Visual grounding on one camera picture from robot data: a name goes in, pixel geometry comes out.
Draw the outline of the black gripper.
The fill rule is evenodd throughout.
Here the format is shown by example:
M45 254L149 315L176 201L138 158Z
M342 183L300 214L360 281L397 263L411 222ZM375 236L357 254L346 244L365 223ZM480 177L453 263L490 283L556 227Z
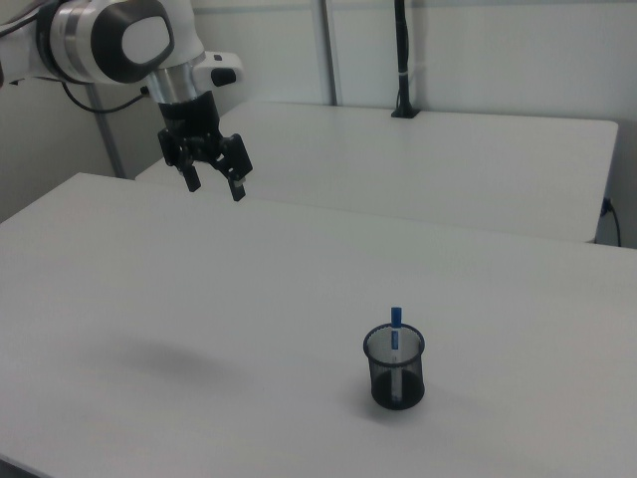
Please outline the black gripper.
M200 188L189 146L201 146L201 161L214 161L213 167L228 181L233 200L243 199L244 183L253 165L239 134L222 137L213 94L204 93L184 103L159 104L159 110L165 123L157 135L164 161L182 175L188 190Z

